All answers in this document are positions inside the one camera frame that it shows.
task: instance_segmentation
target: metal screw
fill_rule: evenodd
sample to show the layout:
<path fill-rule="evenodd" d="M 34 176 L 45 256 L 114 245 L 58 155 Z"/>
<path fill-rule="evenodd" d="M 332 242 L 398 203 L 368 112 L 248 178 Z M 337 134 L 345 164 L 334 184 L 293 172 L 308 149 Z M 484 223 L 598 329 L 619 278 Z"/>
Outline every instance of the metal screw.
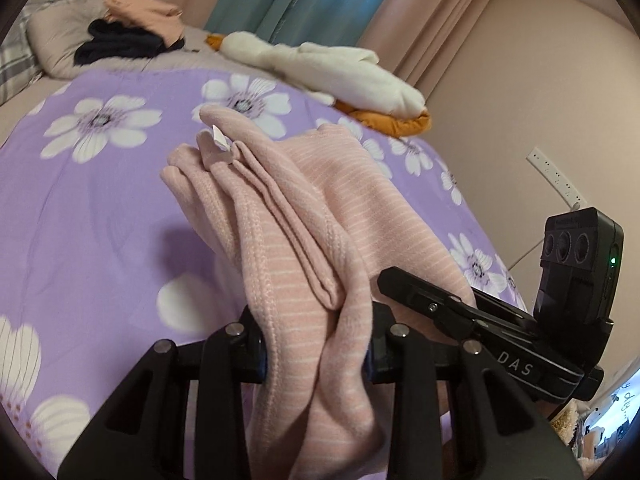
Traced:
<path fill-rule="evenodd" d="M 462 343 L 462 348 L 465 349 L 465 352 L 469 352 L 473 355 L 478 355 L 482 351 L 482 343 L 476 341 L 475 339 L 467 339 L 464 343 Z"/>
<path fill-rule="evenodd" d="M 166 354 L 169 350 L 171 350 L 174 344 L 168 339 L 161 339 L 154 343 L 154 351 L 157 354 Z"/>
<path fill-rule="evenodd" d="M 409 327 L 402 323 L 396 323 L 392 325 L 390 332 L 396 337 L 407 337 L 409 335 Z"/>
<path fill-rule="evenodd" d="M 244 325 L 242 323 L 229 323 L 225 327 L 225 332 L 232 337 L 238 337 L 244 332 Z"/>

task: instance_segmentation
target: white flower print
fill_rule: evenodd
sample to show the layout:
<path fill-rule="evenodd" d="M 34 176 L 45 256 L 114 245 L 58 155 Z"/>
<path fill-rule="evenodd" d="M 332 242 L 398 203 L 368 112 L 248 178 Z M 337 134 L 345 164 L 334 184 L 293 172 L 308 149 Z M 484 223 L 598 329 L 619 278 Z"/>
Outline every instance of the white flower print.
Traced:
<path fill-rule="evenodd" d="M 409 174 L 420 176 L 422 170 L 433 168 L 431 157 L 416 142 L 406 137 L 389 137 L 389 145 L 394 155 L 404 155 L 404 166 Z"/>
<path fill-rule="evenodd" d="M 71 83 L 67 83 L 66 85 L 62 85 L 55 92 L 53 92 L 53 94 L 51 94 L 51 95 L 62 95 L 63 93 L 66 92 L 66 89 L 69 88 L 70 86 L 71 86 Z"/>
<path fill-rule="evenodd" d="M 143 128 L 160 122 L 160 110 L 140 109 L 142 97 L 116 95 L 103 103 L 100 99 L 82 99 L 72 115 L 57 118 L 44 132 L 56 137 L 40 152 L 40 158 L 52 158 L 73 148 L 72 158 L 83 164 L 111 143 L 118 148 L 135 148 L 146 141 Z"/>
<path fill-rule="evenodd" d="M 86 403 L 72 396 L 49 397 L 31 416 L 27 403 L 40 371 L 38 334 L 28 324 L 12 330 L 0 316 L 0 403 L 34 455 L 56 475 L 60 463 L 91 419 Z"/>
<path fill-rule="evenodd" d="M 238 318 L 246 304 L 240 275 L 228 267 L 221 273 L 214 268 L 216 287 L 199 276 L 185 272 L 166 282 L 158 291 L 156 307 L 162 323 L 183 334 L 209 336 Z"/>
<path fill-rule="evenodd" d="M 316 119 L 316 128 L 319 128 L 322 124 L 335 124 L 327 119 Z M 391 168 L 385 162 L 385 152 L 382 151 L 380 145 L 378 144 L 376 139 L 367 139 L 364 142 L 362 141 L 362 128 L 360 124 L 356 121 L 350 121 L 346 117 L 341 117 L 338 119 L 338 124 L 340 126 L 344 126 L 348 129 L 350 134 L 358 139 L 358 142 L 362 144 L 362 147 L 369 152 L 371 158 L 376 161 L 376 164 L 380 168 L 380 171 L 387 177 L 392 178 L 393 174 L 391 173 Z"/>
<path fill-rule="evenodd" d="M 453 203 L 455 205 L 462 204 L 462 193 L 460 193 L 460 190 L 457 187 L 455 177 L 449 171 L 449 168 L 443 161 L 438 160 L 438 164 L 440 164 L 440 167 L 442 168 L 440 179 L 442 181 L 442 187 L 444 188 L 444 191 L 451 191 L 451 199 L 453 200 Z"/>
<path fill-rule="evenodd" d="M 507 269 L 507 266 L 503 263 L 503 261 L 500 259 L 500 256 L 498 256 L 497 254 L 495 255 L 495 261 L 498 264 L 498 267 L 500 267 L 500 271 L 502 272 L 504 279 L 507 280 L 509 293 L 511 295 L 511 304 L 515 304 L 515 306 L 517 306 L 520 310 L 524 310 L 525 312 L 528 312 L 527 305 L 525 305 L 524 300 L 522 299 L 522 296 L 518 292 L 518 288 L 516 287 L 516 282 L 511 276 L 509 269 Z"/>
<path fill-rule="evenodd" d="M 507 279 L 503 274 L 489 272 L 494 264 L 492 257 L 480 249 L 474 250 L 464 233 L 460 233 L 460 240 L 449 233 L 449 240 L 453 245 L 449 252 L 462 269 L 469 285 L 500 298 L 500 293 L 507 288 Z"/>
<path fill-rule="evenodd" d="M 43 99 L 38 104 L 36 104 L 31 110 L 27 112 L 27 115 L 36 115 L 40 110 L 42 110 L 42 107 L 44 106 L 44 101 L 45 100 Z"/>
<path fill-rule="evenodd" d="M 62 85 L 55 92 L 53 92 L 53 94 L 51 94 L 51 95 L 62 95 L 64 92 L 66 92 L 66 89 L 69 88 L 70 86 L 71 86 L 71 83 L 67 83 L 66 85 Z M 46 100 L 43 99 L 38 104 L 36 104 L 31 110 L 29 110 L 27 112 L 27 115 L 36 115 L 40 110 L 42 110 L 42 107 L 44 106 L 44 101 L 46 101 Z"/>
<path fill-rule="evenodd" d="M 287 133 L 282 121 L 276 116 L 287 115 L 291 111 L 289 94 L 273 92 L 275 81 L 250 78 L 243 74 L 232 74 L 229 84 L 222 79 L 212 79 L 202 86 L 202 96 L 207 102 L 196 106 L 191 113 L 194 121 L 200 121 L 200 109 L 207 104 L 232 108 L 250 118 L 272 139 L 280 139 Z"/>

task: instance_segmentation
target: pink cloth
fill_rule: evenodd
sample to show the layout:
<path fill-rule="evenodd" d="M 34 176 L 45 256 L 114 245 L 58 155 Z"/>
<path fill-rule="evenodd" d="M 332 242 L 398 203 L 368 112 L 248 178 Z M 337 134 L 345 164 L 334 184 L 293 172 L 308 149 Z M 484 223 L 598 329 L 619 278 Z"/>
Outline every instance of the pink cloth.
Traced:
<path fill-rule="evenodd" d="M 122 22 L 125 27 L 142 27 L 157 34 L 167 47 L 184 36 L 180 20 L 182 9 L 160 0 L 105 0 L 108 22 Z"/>
<path fill-rule="evenodd" d="M 443 340 L 430 320 L 380 296 L 380 270 L 399 266 L 474 304 L 446 248 L 342 126 L 274 142 L 249 119 L 206 106 L 208 133 L 181 145 L 162 179 L 198 234 L 242 272 L 266 338 L 248 447 L 257 480 L 358 478 L 384 467 L 390 399 L 361 368 L 372 297 Z"/>

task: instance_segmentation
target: camera lens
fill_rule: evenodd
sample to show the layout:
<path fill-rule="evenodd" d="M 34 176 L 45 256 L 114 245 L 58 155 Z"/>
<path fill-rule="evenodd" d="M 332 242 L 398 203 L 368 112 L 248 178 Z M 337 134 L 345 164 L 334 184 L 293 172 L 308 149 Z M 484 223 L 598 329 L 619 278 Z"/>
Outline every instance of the camera lens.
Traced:
<path fill-rule="evenodd" d="M 553 235 L 548 235 L 545 238 L 545 247 L 544 247 L 544 253 L 545 256 L 549 256 L 551 254 L 551 251 L 554 250 L 554 236 Z"/>
<path fill-rule="evenodd" d="M 581 264 L 589 254 L 589 237 L 582 233 L 575 243 L 575 261 Z"/>
<path fill-rule="evenodd" d="M 569 250 L 571 249 L 571 237 L 567 231 L 562 232 L 558 239 L 558 260 L 564 262 L 569 256 Z"/>

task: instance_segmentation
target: black folded clothing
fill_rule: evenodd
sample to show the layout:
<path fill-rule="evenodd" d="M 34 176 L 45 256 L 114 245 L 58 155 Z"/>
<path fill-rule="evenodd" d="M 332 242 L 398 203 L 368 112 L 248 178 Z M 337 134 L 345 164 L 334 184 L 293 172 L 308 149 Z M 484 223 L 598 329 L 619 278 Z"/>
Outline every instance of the black folded clothing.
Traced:
<path fill-rule="evenodd" d="M 74 56 L 76 65 L 86 65 L 105 57 L 155 57 L 184 47 L 183 38 L 167 48 L 157 34 L 141 27 L 125 27 L 121 22 L 93 20 L 88 31 L 94 38 L 78 47 Z"/>

